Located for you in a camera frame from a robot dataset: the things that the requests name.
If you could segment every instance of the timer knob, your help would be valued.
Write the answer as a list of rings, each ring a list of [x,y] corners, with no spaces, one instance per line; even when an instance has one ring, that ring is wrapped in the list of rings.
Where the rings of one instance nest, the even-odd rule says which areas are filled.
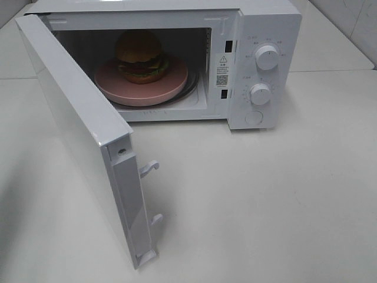
[[[271,88],[267,84],[256,84],[250,89],[250,99],[255,105],[266,104],[271,96]]]

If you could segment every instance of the control knob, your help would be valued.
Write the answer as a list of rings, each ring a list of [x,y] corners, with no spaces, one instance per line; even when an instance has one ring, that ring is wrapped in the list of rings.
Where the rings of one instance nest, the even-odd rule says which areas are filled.
[[[256,84],[250,89],[250,99],[255,105],[264,105],[271,99],[271,88],[267,84]]]
[[[279,63],[279,51],[273,45],[264,45],[255,53],[257,66],[262,70],[271,70]]]

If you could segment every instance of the warning label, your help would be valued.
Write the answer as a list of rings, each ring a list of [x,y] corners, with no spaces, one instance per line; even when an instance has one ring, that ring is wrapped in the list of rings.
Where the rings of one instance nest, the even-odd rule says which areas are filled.
[[[220,53],[216,55],[215,60],[215,87],[226,88],[229,84],[229,76],[232,74],[232,67],[234,65],[234,55],[229,53]]]

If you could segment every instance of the qr code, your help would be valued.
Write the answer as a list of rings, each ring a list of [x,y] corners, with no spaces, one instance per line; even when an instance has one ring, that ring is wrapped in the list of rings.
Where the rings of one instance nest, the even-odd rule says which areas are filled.
[[[218,75],[216,85],[228,85],[228,75]]]

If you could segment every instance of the power level knob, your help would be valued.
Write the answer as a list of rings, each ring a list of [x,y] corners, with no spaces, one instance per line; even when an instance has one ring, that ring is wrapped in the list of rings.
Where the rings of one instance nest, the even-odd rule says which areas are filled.
[[[273,45],[260,47],[255,53],[257,66],[262,70],[271,70],[279,63],[279,52]]]

